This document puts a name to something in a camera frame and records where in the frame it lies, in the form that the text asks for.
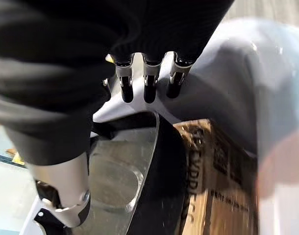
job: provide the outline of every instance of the silver metal joint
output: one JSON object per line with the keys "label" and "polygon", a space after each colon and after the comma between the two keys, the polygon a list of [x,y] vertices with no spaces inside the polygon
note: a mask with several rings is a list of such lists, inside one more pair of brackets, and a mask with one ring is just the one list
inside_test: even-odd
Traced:
{"label": "silver metal joint", "polygon": [[[162,61],[157,65],[149,65],[146,62],[145,57],[143,56],[143,77],[144,77],[145,86],[153,86],[153,87],[156,86],[159,78],[161,63]],[[149,84],[149,76],[154,77],[154,81],[152,81],[150,84]]]}
{"label": "silver metal joint", "polygon": [[179,62],[183,63],[183,61],[179,60],[179,62],[177,62],[176,57],[177,55],[174,55],[174,61],[170,69],[170,83],[173,84],[175,80],[177,80],[177,85],[181,85],[184,81],[184,78],[188,75],[193,63],[187,66],[180,66]]}
{"label": "silver metal joint", "polygon": [[133,77],[133,57],[131,58],[131,61],[126,66],[118,66],[116,64],[116,74],[119,78],[120,86],[124,86],[124,84],[128,84],[129,86],[132,86],[132,77]]}
{"label": "silver metal joint", "polygon": [[108,85],[108,78],[106,78],[106,79],[104,79],[104,80],[102,81],[102,85],[103,85],[104,87],[107,87],[107,85]]}
{"label": "silver metal joint", "polygon": [[79,226],[90,200],[86,153],[56,165],[26,165],[45,208],[67,227]]}

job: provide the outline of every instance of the black fingertip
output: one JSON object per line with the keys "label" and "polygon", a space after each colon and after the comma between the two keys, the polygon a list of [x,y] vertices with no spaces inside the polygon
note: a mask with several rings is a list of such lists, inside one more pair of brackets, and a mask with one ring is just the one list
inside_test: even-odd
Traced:
{"label": "black fingertip", "polygon": [[156,87],[154,86],[144,86],[144,101],[148,104],[154,102],[156,98]]}
{"label": "black fingertip", "polygon": [[171,99],[176,98],[180,94],[180,90],[181,90],[181,85],[177,85],[175,83],[172,84],[169,81],[167,85],[166,95]]}
{"label": "black fingertip", "polygon": [[133,100],[133,87],[132,86],[124,86],[121,87],[122,99],[125,103],[130,103]]}

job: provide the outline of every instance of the robotic arm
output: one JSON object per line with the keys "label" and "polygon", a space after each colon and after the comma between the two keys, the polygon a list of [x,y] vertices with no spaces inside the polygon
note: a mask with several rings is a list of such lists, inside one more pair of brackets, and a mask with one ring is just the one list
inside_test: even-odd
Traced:
{"label": "robotic arm", "polygon": [[89,211],[86,152],[92,115],[110,99],[105,80],[116,72],[131,102],[141,52],[151,103],[163,57],[174,51],[167,96],[176,98],[232,2],[0,0],[0,124],[63,224],[79,226]]}

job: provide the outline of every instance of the cardboard box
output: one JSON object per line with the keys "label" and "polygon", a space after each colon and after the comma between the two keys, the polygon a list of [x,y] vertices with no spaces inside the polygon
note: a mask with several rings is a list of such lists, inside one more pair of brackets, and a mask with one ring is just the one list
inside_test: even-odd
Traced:
{"label": "cardboard box", "polygon": [[256,235],[256,159],[209,120],[175,124],[187,149],[180,235]]}

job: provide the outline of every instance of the white surface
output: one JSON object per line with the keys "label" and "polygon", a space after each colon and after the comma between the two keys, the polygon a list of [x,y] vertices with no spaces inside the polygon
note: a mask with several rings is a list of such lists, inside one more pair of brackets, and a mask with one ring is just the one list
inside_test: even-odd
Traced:
{"label": "white surface", "polygon": [[35,199],[33,179],[24,168],[0,162],[0,229],[20,231]]}
{"label": "white surface", "polygon": [[260,234],[299,235],[299,28],[254,19],[221,24],[172,100],[165,96],[170,65],[167,57],[154,103],[143,101],[137,79],[130,104],[114,96],[94,121],[145,109],[171,123],[215,119],[245,149],[258,145]]}

